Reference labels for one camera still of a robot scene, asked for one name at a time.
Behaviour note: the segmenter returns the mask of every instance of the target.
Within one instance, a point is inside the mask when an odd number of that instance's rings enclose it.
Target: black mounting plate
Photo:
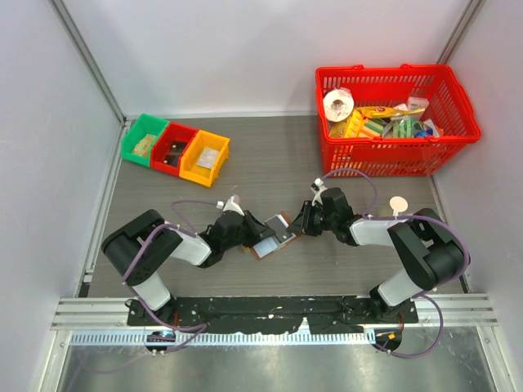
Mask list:
[[[206,323],[208,333],[293,333],[304,318],[312,334],[362,332],[359,324],[398,323],[396,317],[373,318],[369,313],[371,299],[358,296],[206,296],[178,297],[175,301],[180,325]],[[399,311],[403,323],[418,322],[413,302],[406,301]],[[147,314],[148,319],[136,315],[129,314],[129,326],[156,325]]]

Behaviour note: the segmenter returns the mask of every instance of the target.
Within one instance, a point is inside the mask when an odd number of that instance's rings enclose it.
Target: robotic arm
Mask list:
[[[313,200],[304,202],[288,231],[318,236],[332,231],[350,246],[394,247],[403,268],[370,292],[372,314],[377,319],[396,316],[402,303],[452,278],[463,265],[463,250],[457,239],[441,226],[424,220],[375,220],[355,215],[339,188],[326,188],[318,178],[311,185]],[[430,208],[414,214],[440,221]]]
[[[208,268],[221,260],[225,251],[243,245],[253,247],[265,238],[275,235],[275,231],[259,222],[249,211],[239,206],[239,197],[229,198],[223,213],[214,225],[194,236],[181,230],[164,229],[150,242],[143,256],[132,272],[126,284],[157,313],[164,322],[171,321],[175,301],[164,286],[157,269],[169,257],[189,262],[199,268]],[[101,250],[124,276],[127,269],[141,249],[151,232],[166,222],[155,210],[144,212],[109,235],[101,245]]]

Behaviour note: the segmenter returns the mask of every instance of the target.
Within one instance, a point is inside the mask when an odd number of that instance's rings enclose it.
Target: round white marker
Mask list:
[[[401,212],[405,212],[407,211],[407,208],[409,208],[407,200],[401,196],[394,196],[391,198],[389,204],[391,205],[393,216],[398,216]]]

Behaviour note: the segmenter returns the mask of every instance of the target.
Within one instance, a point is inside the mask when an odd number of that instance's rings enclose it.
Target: green bin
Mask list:
[[[168,120],[142,114],[132,125],[129,132],[122,139],[122,158],[142,166],[150,167],[150,151],[156,140],[162,135],[163,130],[169,124]],[[153,143],[149,147],[147,157],[141,157],[132,153],[132,150],[146,135],[155,135]]]

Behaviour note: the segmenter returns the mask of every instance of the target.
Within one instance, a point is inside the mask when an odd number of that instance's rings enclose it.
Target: plastic basket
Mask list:
[[[170,122],[163,131],[162,135],[154,143],[150,153],[150,166],[155,170],[168,173],[172,176],[180,175],[181,157],[187,151],[190,143],[199,132],[196,128]],[[169,164],[164,163],[168,154],[172,151],[172,146],[178,144],[179,150],[173,155]]]
[[[339,87],[351,90],[356,106],[396,106],[410,96],[427,98],[430,105],[422,120],[432,118],[443,129],[443,136],[332,138],[323,98]],[[448,65],[319,68],[315,94],[324,173],[350,167],[371,176],[429,176],[481,137],[471,102]],[[346,171],[336,176],[357,175]]]
[[[197,164],[204,149],[218,151],[217,159],[210,169]],[[218,178],[221,165],[228,158],[229,139],[200,130],[181,157],[180,177],[210,187]]]
[[[169,121],[164,120],[163,118],[142,114],[122,139],[122,158],[149,167],[151,149],[158,139],[158,136],[162,134],[163,130],[168,124]],[[139,155],[133,154],[132,150],[135,148],[138,142],[145,137],[145,135],[156,136],[153,144],[149,147],[147,157],[141,157]]]

